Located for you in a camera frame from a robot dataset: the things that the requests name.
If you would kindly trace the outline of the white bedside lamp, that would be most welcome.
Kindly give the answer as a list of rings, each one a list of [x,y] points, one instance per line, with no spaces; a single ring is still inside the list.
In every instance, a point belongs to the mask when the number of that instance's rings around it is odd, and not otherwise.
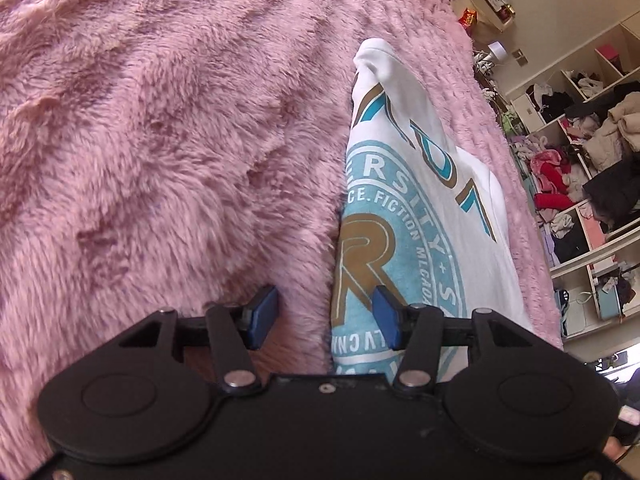
[[[479,72],[487,74],[508,57],[509,53],[506,52],[506,48],[503,47],[502,43],[494,41],[488,44],[485,49],[475,51],[473,61],[475,68]]]

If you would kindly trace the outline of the white t-shirt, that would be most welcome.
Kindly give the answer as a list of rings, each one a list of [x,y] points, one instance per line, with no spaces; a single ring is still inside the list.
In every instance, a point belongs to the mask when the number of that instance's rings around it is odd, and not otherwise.
[[[450,318],[491,308],[529,327],[497,178],[446,135],[427,91],[386,41],[363,42],[354,63],[330,313],[334,372],[396,375],[401,355],[372,313],[378,286]]]

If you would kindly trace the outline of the pink fluffy blanket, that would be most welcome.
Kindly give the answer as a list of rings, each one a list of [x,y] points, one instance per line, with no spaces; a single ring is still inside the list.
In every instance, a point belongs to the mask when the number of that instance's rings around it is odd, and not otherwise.
[[[264,372],[322,373],[352,60],[388,41],[496,175],[536,334],[559,313],[448,0],[1,0],[1,474],[57,372],[162,308],[278,286]]]

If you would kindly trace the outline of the red snack bag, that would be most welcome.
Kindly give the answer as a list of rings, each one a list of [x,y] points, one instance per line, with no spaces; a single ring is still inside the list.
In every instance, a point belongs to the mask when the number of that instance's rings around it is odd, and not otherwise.
[[[478,19],[477,10],[472,8],[465,8],[460,18],[458,18],[458,23],[462,26],[464,31],[469,36],[471,36],[475,28],[475,25],[477,23],[477,19]]]

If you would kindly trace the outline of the white shelving unit with clothes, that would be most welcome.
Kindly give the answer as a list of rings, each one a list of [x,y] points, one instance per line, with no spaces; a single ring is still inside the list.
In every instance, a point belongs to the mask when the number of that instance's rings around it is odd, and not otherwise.
[[[639,353],[639,17],[506,95],[566,351],[614,380]]]

